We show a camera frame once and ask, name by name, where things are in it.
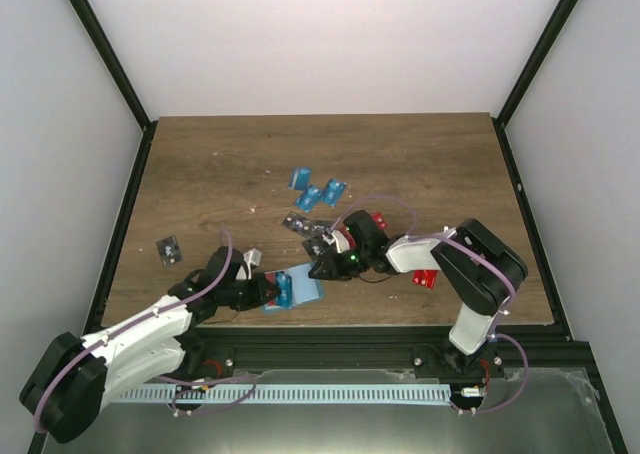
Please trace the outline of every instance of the white wall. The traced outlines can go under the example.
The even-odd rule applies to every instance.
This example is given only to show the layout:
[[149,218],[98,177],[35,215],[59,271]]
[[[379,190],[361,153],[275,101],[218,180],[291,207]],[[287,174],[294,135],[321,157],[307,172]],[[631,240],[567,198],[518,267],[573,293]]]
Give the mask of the white wall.
[[26,452],[18,394],[85,321],[140,129],[67,0],[0,0],[0,452]]
[[152,118],[490,111],[558,0],[90,0]]
[[640,4],[580,0],[508,126],[560,295],[640,452]]

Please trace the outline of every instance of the wire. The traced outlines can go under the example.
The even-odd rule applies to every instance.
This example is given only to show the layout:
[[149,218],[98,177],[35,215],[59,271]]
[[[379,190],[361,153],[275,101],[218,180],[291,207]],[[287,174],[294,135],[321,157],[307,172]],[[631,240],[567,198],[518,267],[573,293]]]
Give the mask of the wire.
[[240,311],[237,311],[232,317],[230,317],[229,319],[225,319],[223,321],[214,321],[214,322],[207,322],[207,326],[210,326],[212,324],[224,324],[226,322],[231,322],[233,321],[236,317],[238,317],[238,315],[240,314]]
[[[230,402],[229,404],[225,404],[224,406],[220,406],[220,407],[216,407],[213,409],[207,409],[206,411],[193,411],[191,414],[188,414],[189,416],[203,416],[206,414],[213,414],[215,412],[221,412],[221,411],[226,411],[227,409],[231,409],[233,407],[238,406],[240,403],[242,403],[243,401],[249,399],[253,393],[256,391],[256,388],[258,386],[257,382],[256,382],[256,377],[254,376],[236,376],[236,377],[225,377],[224,379],[213,379],[211,381],[181,381],[178,379],[172,379],[170,377],[166,377],[166,376],[157,376],[156,377],[157,380],[159,381],[165,381],[165,382],[170,382],[172,384],[177,384],[179,386],[185,386],[185,387],[202,387],[202,386],[217,386],[219,384],[235,384],[238,382],[251,382],[252,386],[251,389],[249,389],[249,391],[240,396],[238,399],[236,399],[233,402]],[[177,393],[173,399],[171,400],[171,408],[173,410],[174,415],[178,415],[177,413],[179,411],[181,411],[181,409],[178,409],[178,407],[176,406],[176,401],[178,399],[180,399],[182,396],[185,396],[187,392],[191,392],[191,391],[182,391]]]
[[411,206],[409,206],[409,204],[407,204],[406,202],[404,202],[401,199],[398,199],[397,197],[393,197],[393,196],[381,196],[378,194],[372,194],[370,196],[365,196],[361,199],[358,199],[356,202],[354,202],[353,204],[351,204],[346,211],[344,211],[335,221],[334,223],[331,225],[331,227],[329,228],[329,230],[333,230],[335,229],[335,227],[340,224],[340,221],[342,221],[345,216],[351,212],[351,210],[362,204],[364,201],[368,200],[368,199],[386,199],[388,201],[394,201],[397,202],[398,204],[404,206],[408,211],[409,214],[411,214],[411,217],[413,217],[413,224],[411,224],[411,227],[409,228],[409,230],[406,232],[407,235],[409,235],[409,233],[411,231],[413,231],[416,227],[418,227],[418,216],[416,215],[416,212],[411,208]]
[[186,299],[183,299],[183,300],[180,300],[178,302],[174,302],[173,304],[169,304],[167,306],[164,306],[164,307],[158,309],[156,312],[149,311],[149,312],[147,312],[146,314],[144,314],[144,315],[142,315],[140,317],[136,317],[135,319],[132,319],[130,322],[126,323],[125,325],[123,325],[122,327],[116,329],[113,332],[108,332],[108,330],[107,330],[107,332],[106,332],[107,341],[106,342],[104,340],[96,341],[94,344],[90,345],[89,347],[86,347],[76,357],[71,359],[71,361],[69,361],[69,363],[66,366],[64,366],[62,369],[60,369],[60,372],[58,372],[58,374],[53,378],[53,380],[49,383],[47,388],[42,393],[42,396],[40,397],[40,401],[38,402],[38,405],[36,406],[35,412],[33,413],[33,424],[34,424],[35,430],[37,432],[40,432],[40,433],[47,432],[47,430],[44,429],[42,427],[42,425],[40,424],[40,419],[42,417],[42,411],[44,410],[44,406],[47,404],[47,401],[51,397],[51,394],[53,393],[55,388],[58,387],[58,385],[65,378],[65,376],[67,374],[69,374],[69,372],[71,372],[71,370],[74,367],[76,367],[80,363],[80,361],[82,361],[85,357],[87,357],[89,354],[91,354],[96,349],[106,346],[109,341],[112,341],[113,339],[118,337],[120,334],[128,331],[129,329],[132,329],[133,327],[145,322],[148,319],[151,319],[152,317],[157,316],[158,314],[162,314],[163,312],[170,311],[171,309],[175,309],[176,307],[180,307],[180,306],[184,306],[186,304],[189,304],[190,302],[193,302],[196,299],[199,299],[200,297],[206,295],[209,291],[211,291],[214,287],[216,287],[218,285],[218,283],[222,280],[223,276],[226,274],[227,269],[229,268],[229,264],[231,264],[231,255],[232,255],[232,252],[233,252],[233,239],[231,238],[231,234],[229,233],[229,231],[227,231],[224,228],[220,230],[220,235],[222,236],[222,234],[224,234],[226,236],[226,238],[227,238],[227,245],[228,245],[228,247],[227,247],[227,258],[225,259],[224,265],[222,266],[222,269],[220,270],[220,273],[218,274],[218,277],[216,277],[213,280],[213,282],[211,284],[209,284],[207,287],[205,287],[204,289],[202,289],[199,292],[196,292],[192,296],[187,297]]
[[[520,343],[518,341],[516,341],[513,337],[508,336],[507,334],[495,334],[495,338],[496,339],[504,339],[505,341],[509,341],[511,344],[513,344],[515,346],[516,349],[518,349],[518,352],[520,353],[520,356],[522,357],[522,365],[524,367],[524,374],[522,375],[522,382],[520,383],[520,386],[518,386],[518,390],[509,399],[507,399],[506,401],[504,401],[501,404],[498,404],[497,406],[493,406],[493,407],[490,407],[488,409],[483,409],[481,411],[475,411],[475,413],[473,413],[473,415],[476,415],[476,414],[489,414],[491,412],[496,412],[496,411],[499,411],[501,409],[504,409],[508,405],[512,404],[518,397],[520,397],[520,394],[522,394],[522,391],[524,391],[524,388],[527,385],[527,381],[529,380],[529,360],[527,359],[527,355],[524,352],[524,349],[522,348]],[[456,411],[458,411],[458,413],[465,412],[463,409],[458,407],[453,401],[450,401],[450,404],[451,404],[452,408],[454,408]]]
[[186,414],[188,416],[206,416],[207,414],[213,414],[216,412],[222,412],[222,411],[226,411],[229,409],[233,409],[234,407],[239,406],[242,402],[246,401],[247,399],[249,399],[251,396],[253,396],[253,393],[256,392],[256,387],[257,387],[257,383],[254,381],[253,385],[251,386],[251,389],[249,389],[245,394],[243,394],[242,396],[240,396],[238,399],[225,404],[223,406],[219,406],[219,407],[214,407],[212,409],[207,409],[207,410],[197,410],[197,411],[191,411],[191,410],[187,410],[187,411],[183,411],[182,409],[178,409],[178,406],[176,405],[176,402],[178,401],[178,399],[180,399],[181,397],[187,395],[187,393],[189,392],[193,392],[193,391],[181,391],[176,393],[175,396],[173,396],[173,399],[171,399],[171,409],[173,411],[173,415],[178,417],[180,414],[180,412],[186,412]]
[[388,277],[383,277],[382,279],[376,279],[375,281],[371,281],[369,279],[365,279],[364,277],[362,277],[362,274],[358,274],[358,278],[362,281],[362,282],[366,282],[367,284],[380,284],[381,282],[384,281],[388,281],[389,279],[391,279],[391,275],[389,275]]
[[491,372],[489,372],[489,363],[484,359],[480,360],[480,365],[484,369],[484,388],[485,396],[489,394],[489,380],[491,379]]

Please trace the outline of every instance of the black card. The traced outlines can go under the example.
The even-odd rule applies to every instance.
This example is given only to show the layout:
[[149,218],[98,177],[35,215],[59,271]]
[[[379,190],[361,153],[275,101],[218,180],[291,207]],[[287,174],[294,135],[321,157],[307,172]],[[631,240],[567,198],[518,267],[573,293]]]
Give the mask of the black card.
[[305,235],[304,223],[308,221],[308,219],[296,212],[291,211],[287,214],[287,217],[282,221],[282,225],[289,229],[290,231],[296,232],[301,235]]
[[333,221],[304,221],[304,235],[305,236],[317,236],[318,234],[324,233],[327,229],[331,227]]
[[156,246],[158,247],[158,254],[160,254],[162,264],[165,266],[170,266],[182,260],[182,251],[180,250],[176,236],[162,239],[156,242]]

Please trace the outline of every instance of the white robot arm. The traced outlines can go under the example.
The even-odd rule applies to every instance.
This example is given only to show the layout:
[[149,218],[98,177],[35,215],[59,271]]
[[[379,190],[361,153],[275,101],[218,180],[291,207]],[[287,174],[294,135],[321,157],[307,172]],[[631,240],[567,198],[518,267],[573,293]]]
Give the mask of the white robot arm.
[[475,219],[428,236],[400,235],[389,239],[366,211],[344,219],[344,228],[303,243],[316,261],[311,275],[348,280],[370,268],[401,274],[416,270],[443,271],[462,299],[449,333],[448,363],[464,370],[485,345],[497,316],[515,297],[527,277],[527,267],[511,249]]

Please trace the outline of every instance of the blue block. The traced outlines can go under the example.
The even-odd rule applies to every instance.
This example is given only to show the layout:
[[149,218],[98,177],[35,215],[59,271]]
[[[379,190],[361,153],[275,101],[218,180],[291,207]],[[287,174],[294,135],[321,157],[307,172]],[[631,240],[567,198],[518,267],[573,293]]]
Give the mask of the blue block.
[[322,199],[322,189],[316,186],[309,186],[307,190],[300,194],[294,204],[304,212],[311,212],[311,209]]
[[342,193],[346,188],[346,182],[329,179],[329,182],[327,182],[327,185],[322,191],[322,201],[329,204],[331,207],[336,207],[336,204],[340,200],[340,196],[342,196]]
[[311,182],[310,167],[294,167],[289,181],[289,189],[304,191]]

